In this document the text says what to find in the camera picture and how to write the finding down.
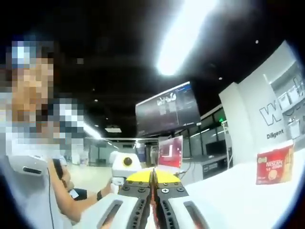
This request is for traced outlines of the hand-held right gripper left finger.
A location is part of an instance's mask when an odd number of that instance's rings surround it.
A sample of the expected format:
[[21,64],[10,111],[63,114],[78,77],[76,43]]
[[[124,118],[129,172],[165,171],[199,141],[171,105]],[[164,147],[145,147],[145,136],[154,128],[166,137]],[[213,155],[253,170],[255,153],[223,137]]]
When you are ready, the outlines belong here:
[[86,209],[81,229],[144,229],[151,214],[152,171],[130,175],[116,193]]

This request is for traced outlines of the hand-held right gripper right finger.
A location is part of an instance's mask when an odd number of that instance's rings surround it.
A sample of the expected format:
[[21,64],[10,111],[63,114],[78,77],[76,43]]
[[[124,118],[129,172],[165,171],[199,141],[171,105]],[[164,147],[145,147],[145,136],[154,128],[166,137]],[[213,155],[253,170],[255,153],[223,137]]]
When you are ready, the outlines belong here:
[[180,179],[153,169],[153,216],[158,229],[209,229],[198,205]]

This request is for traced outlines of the person's left hand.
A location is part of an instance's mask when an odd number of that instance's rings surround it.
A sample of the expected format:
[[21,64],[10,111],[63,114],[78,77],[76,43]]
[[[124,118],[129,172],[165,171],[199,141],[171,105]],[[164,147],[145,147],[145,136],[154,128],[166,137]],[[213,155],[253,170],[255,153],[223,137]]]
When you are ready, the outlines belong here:
[[101,196],[104,198],[110,193],[117,194],[119,191],[119,186],[109,181],[107,185],[101,189]]

